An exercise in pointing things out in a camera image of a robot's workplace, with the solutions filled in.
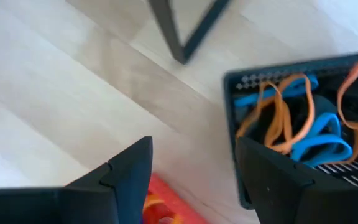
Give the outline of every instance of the wooden floor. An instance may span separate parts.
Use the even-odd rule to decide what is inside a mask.
[[[211,0],[173,0],[181,38]],[[358,51],[358,1],[233,0],[187,66],[146,0],[0,0],[0,187],[64,185],[142,136],[154,171],[211,223],[237,201],[221,79]]]

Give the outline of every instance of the black plastic crate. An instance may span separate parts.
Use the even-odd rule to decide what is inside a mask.
[[[320,78],[330,77],[335,75],[346,76],[352,66],[358,61],[358,54],[346,55],[342,57],[326,58],[321,60],[313,60],[309,62],[299,62],[288,65],[276,65],[272,67],[254,68],[250,70],[238,70],[229,72],[225,75],[223,80],[224,99],[226,104],[227,122],[229,126],[229,135],[231,140],[231,149],[234,160],[234,168],[236,170],[237,186],[239,191],[239,200],[241,205],[246,209],[253,209],[249,192],[244,186],[244,180],[241,177],[241,170],[236,161],[236,142],[235,133],[239,127],[236,122],[234,114],[234,97],[241,93],[255,93],[259,89],[259,83],[264,80],[270,80],[278,83],[282,78],[294,73],[313,73]],[[244,142],[250,142],[252,147],[257,147],[258,151],[264,151],[265,146],[256,142],[249,141],[243,137]],[[286,156],[279,153],[280,159],[284,162],[296,163]],[[309,167],[302,167],[302,169],[314,170]],[[358,160],[350,165],[321,165],[315,170],[320,171],[324,175],[328,175],[331,179],[340,179],[343,182],[350,183],[353,187],[358,187]]]

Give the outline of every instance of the orange rubber cord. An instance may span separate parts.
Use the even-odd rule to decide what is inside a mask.
[[[309,114],[301,130],[293,137],[291,114],[288,105],[284,102],[282,98],[282,92],[286,89],[286,87],[290,83],[292,83],[293,81],[299,78],[305,79],[306,97],[308,99]],[[272,86],[276,90],[277,94],[270,98],[266,98],[262,100],[263,92],[265,88],[268,86]],[[292,145],[294,145],[294,143],[303,139],[307,135],[314,122],[315,113],[314,113],[313,95],[311,93],[310,81],[308,77],[304,74],[290,75],[289,77],[285,78],[279,84],[278,87],[271,82],[261,83],[259,88],[259,98],[258,98],[257,105],[254,108],[254,110],[251,112],[251,114],[248,117],[246,117],[246,119],[243,120],[243,122],[241,123],[240,128],[236,133],[236,140],[239,137],[243,136],[247,131],[247,129],[250,127],[250,125],[259,119],[262,109],[271,103],[275,103],[275,114],[274,114],[273,121],[268,127],[268,131],[265,135],[264,144],[265,146],[277,152],[280,152],[282,154],[289,154],[291,152]],[[273,145],[282,132],[284,133],[285,142],[281,144]],[[357,158],[358,158],[358,129],[355,129],[352,156],[345,161],[330,162],[330,164],[350,163],[356,160]]]
[[[337,163],[350,163],[357,159],[358,157],[358,122],[354,121],[347,121],[345,116],[342,112],[342,98],[345,94],[345,91],[354,83],[358,78],[358,62],[353,66],[345,80],[343,81],[342,85],[338,89],[337,93],[337,107],[338,107],[338,114],[341,117],[342,122],[348,127],[354,130],[354,147],[353,147],[353,154],[350,159],[346,161],[339,161]]]
[[[341,117],[343,123],[351,128],[351,129],[358,129],[358,122],[354,121],[346,121],[345,116],[342,112],[342,97],[345,94],[345,91],[350,87],[354,81],[356,81],[358,78],[358,63],[351,69],[345,80],[343,81],[341,87],[338,89],[337,93],[337,107],[338,107],[338,114]]]

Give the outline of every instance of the black plastic box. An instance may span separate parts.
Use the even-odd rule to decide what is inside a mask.
[[[64,187],[0,189],[0,223],[141,223],[153,145],[143,137]]]
[[[345,77],[357,61],[358,54],[355,54],[237,70],[225,75],[224,100],[239,200],[245,209],[256,209],[261,223],[318,223],[321,220],[326,223],[327,219],[303,220],[301,217],[312,217],[313,212],[324,215],[323,209],[326,209],[325,215],[335,217],[333,223],[353,223],[349,222],[349,218],[358,216],[358,207],[351,211],[352,204],[358,202],[358,182],[352,184],[351,180],[346,179],[358,175],[358,161],[355,164],[357,168],[330,167],[333,168],[331,171],[326,167],[328,172],[325,172],[324,167],[309,168],[247,137],[240,138],[236,145],[238,124],[235,122],[234,96],[239,92],[255,93],[260,81],[278,82],[293,73],[313,73],[318,78],[333,75]]]

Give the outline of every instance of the blue cable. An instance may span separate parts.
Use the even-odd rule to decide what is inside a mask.
[[[307,75],[307,77],[310,80],[311,89],[314,90],[318,87],[318,81],[316,75]],[[305,89],[305,79],[300,78],[295,81],[293,81],[291,84],[289,84],[286,89],[283,91],[283,98],[286,97],[293,97],[293,96],[299,96],[306,93]],[[269,98],[271,96],[274,96],[275,90],[273,88],[269,88],[267,90],[264,90],[263,92],[263,99]],[[236,108],[243,107],[247,105],[254,105],[258,101],[259,93],[253,93],[249,94],[247,96],[243,96],[241,98],[238,98],[234,100],[234,106]]]
[[[325,127],[331,129],[331,134],[319,134]],[[342,161],[352,156],[352,148],[341,138],[341,124],[334,113],[323,113],[317,117],[305,138],[293,145],[291,159],[299,161],[311,147],[323,144],[328,144],[328,146],[303,163],[314,167],[327,162]],[[336,152],[340,144],[344,146],[344,149]]]
[[[315,167],[321,164],[325,164],[327,162],[343,161],[352,156],[352,148],[350,147],[350,145],[348,145],[348,143],[346,143],[343,139],[334,134],[322,134],[313,138],[303,139],[296,143],[294,149],[297,148],[299,151],[303,151],[304,153],[306,153],[310,149],[310,147],[319,146],[322,144],[331,144],[336,146],[338,146],[338,144],[341,144],[344,146],[344,149],[340,152],[335,152],[337,147],[327,147],[318,155],[314,156],[312,159],[304,161],[303,163],[305,165]]]

